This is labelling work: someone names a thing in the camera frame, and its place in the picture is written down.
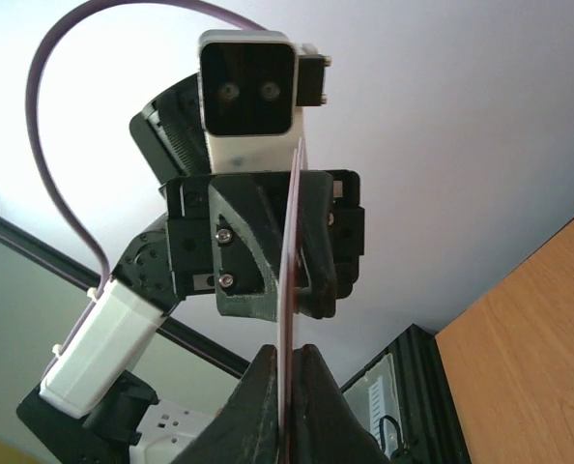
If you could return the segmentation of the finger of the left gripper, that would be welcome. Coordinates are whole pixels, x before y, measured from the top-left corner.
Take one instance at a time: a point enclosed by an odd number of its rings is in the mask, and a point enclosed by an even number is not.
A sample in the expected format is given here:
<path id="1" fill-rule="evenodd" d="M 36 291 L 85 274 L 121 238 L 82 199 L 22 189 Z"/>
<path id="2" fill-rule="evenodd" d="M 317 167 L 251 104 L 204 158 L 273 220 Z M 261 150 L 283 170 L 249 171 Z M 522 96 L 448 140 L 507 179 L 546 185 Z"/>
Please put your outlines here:
<path id="1" fill-rule="evenodd" d="M 297 290 L 298 310 L 314 319 L 336 311 L 337 277 L 329 220 L 333 178 L 326 171 L 303 171 L 300 181 L 299 228 L 303 275 Z"/>
<path id="2" fill-rule="evenodd" d="M 287 175 L 217 175 L 208 194 L 219 314 L 274 322 Z"/>

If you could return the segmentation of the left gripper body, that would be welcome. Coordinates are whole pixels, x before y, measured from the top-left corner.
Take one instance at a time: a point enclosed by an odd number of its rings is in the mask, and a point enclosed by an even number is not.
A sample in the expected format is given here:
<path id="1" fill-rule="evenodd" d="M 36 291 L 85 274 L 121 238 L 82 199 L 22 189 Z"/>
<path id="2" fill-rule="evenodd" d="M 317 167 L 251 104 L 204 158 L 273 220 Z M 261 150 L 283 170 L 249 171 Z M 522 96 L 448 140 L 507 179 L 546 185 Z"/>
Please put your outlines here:
<path id="1" fill-rule="evenodd" d="M 289 173 L 211 172 L 195 76 L 146 104 L 129 132 L 166 211 L 131 240 L 113 277 L 164 311 L 215 294 L 222 314 L 275 313 Z M 300 213 L 298 312 L 332 314 L 352 293 L 364 253 L 358 173 L 302 173 Z"/>

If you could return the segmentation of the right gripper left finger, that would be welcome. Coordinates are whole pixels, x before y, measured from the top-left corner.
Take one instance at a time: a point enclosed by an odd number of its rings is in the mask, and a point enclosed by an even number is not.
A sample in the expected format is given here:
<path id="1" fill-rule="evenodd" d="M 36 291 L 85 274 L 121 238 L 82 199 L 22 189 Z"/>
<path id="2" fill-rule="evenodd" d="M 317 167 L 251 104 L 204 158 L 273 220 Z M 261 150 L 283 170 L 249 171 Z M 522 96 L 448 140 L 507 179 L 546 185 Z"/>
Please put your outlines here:
<path id="1" fill-rule="evenodd" d="M 262 346 L 217 416 L 173 461 L 274 463 L 278 454 L 276 364 L 276 348 Z"/>

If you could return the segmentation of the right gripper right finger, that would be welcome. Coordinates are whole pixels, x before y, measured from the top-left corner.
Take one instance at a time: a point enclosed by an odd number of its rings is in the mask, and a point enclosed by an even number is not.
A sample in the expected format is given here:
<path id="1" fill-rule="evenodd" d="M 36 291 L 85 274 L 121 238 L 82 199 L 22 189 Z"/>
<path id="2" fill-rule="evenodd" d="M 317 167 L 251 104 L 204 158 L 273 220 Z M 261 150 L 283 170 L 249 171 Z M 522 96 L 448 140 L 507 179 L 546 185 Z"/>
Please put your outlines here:
<path id="1" fill-rule="evenodd" d="M 319 349 L 294 353 L 291 461 L 293 463 L 387 463 L 377 441 L 359 423 Z"/>

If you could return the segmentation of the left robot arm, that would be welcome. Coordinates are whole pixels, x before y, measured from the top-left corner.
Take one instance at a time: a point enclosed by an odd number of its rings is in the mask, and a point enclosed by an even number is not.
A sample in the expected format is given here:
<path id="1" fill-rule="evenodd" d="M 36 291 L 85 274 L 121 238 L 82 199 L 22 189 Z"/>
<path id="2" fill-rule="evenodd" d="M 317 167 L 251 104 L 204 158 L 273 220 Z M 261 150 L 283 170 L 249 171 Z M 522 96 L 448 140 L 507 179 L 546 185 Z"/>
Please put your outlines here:
<path id="1" fill-rule="evenodd" d="M 296 312 L 313 319 L 331 318 L 358 279 L 358 174 L 292 171 L 305 159 L 300 106 L 287 132 L 237 138 L 227 160 L 217 160 L 202 136 L 196 84 L 193 76 L 178 82 L 129 122 L 166 212 L 100 281 L 38 392 L 23 402 L 28 427 L 47 444 L 54 431 L 41 421 L 52 416 L 102 461 L 144 460 L 130 425 L 157 397 L 126 366 L 188 297 L 212 293 L 223 316 L 285 327 L 286 273 L 295 280 Z"/>

